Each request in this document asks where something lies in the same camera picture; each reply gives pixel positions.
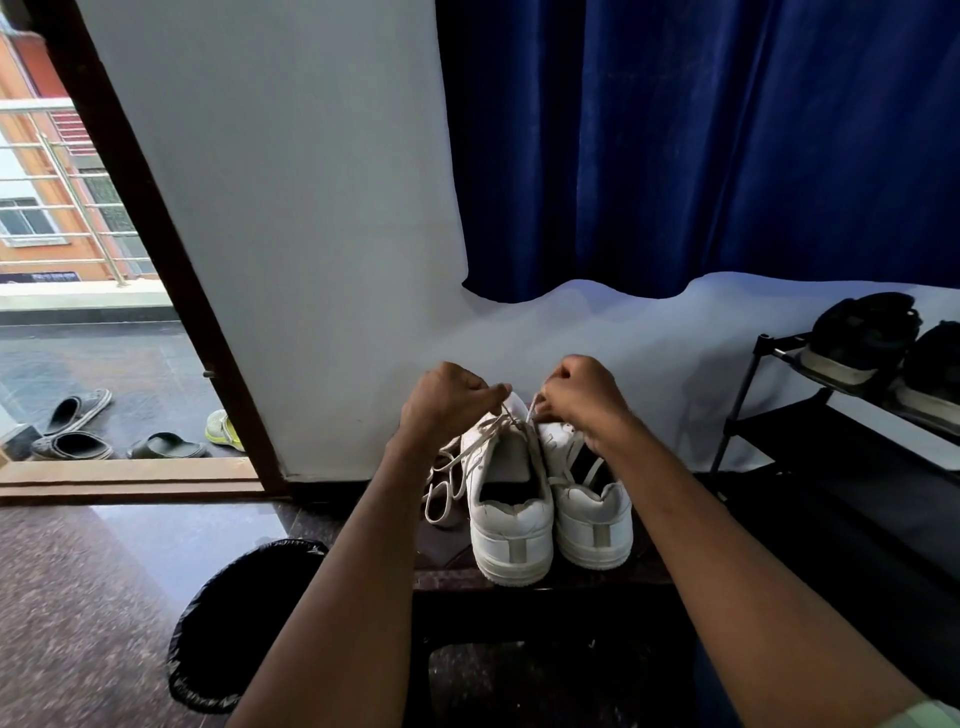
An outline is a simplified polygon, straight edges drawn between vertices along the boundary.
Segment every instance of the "sneaker tongue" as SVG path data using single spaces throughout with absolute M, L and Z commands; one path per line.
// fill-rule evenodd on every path
M 490 483 L 525 483 L 531 475 L 527 441 L 512 427 L 504 430 L 493 450 L 485 479 Z

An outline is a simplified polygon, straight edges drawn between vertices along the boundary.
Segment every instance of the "balcony floor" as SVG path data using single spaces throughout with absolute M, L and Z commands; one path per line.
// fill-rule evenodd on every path
M 62 398 L 107 387 L 113 402 L 86 429 L 118 457 L 160 431 L 205 442 L 206 416 L 221 405 L 203 371 L 180 322 L 0 327 L 0 405 L 42 431 Z

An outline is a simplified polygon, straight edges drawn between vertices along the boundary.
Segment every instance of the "wooden door frame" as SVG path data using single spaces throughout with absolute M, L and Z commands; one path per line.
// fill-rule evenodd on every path
M 60 74 L 204 364 L 206 375 L 240 434 L 263 490 L 270 497 L 290 495 L 274 446 L 240 374 L 147 160 L 75 0 L 24 0 L 29 30 L 44 37 Z

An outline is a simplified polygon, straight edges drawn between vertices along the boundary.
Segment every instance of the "white wall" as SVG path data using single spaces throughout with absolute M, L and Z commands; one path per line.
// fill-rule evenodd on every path
M 460 286 L 433 0 L 80 7 L 292 479 L 369 476 L 440 359 L 529 397 L 568 352 L 607 363 L 703 468 L 758 333 L 891 287 L 724 274 L 665 301 L 581 281 L 478 299 Z M 910 290 L 930 323 L 960 315 L 956 292 Z M 812 391 L 798 379 L 771 362 L 749 408 Z

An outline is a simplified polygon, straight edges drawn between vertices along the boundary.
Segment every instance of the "sneaker sole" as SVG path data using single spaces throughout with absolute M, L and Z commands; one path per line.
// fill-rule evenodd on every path
M 941 400 L 939 397 L 918 392 L 916 389 L 910 389 L 905 384 L 901 384 L 894 390 L 897 401 L 904 407 L 916 410 L 938 420 L 960 425 L 960 404 Z
M 841 384 L 848 384 L 852 387 L 866 384 L 879 369 L 854 369 L 839 361 L 833 361 L 825 356 L 818 354 L 807 347 L 800 352 L 800 363 L 811 372 L 825 376 L 827 379 L 838 381 Z
M 574 566 L 593 571 L 607 571 L 623 566 L 630 558 L 634 547 L 634 531 L 631 528 L 630 539 L 617 546 L 584 546 L 572 541 L 557 523 L 557 548 L 563 558 Z
M 473 558 L 477 562 L 477 568 L 497 586 L 528 587 L 543 579 L 550 571 L 550 565 L 553 564 L 553 541 L 549 531 L 547 531 L 546 534 L 534 537 L 534 539 L 546 539 L 548 541 L 549 555 L 545 559 L 528 564 L 505 564 L 502 561 L 492 559 L 477 547 L 478 544 L 482 544 L 483 542 L 474 538 L 475 533 L 476 530 L 471 525 L 470 541 L 473 545 Z

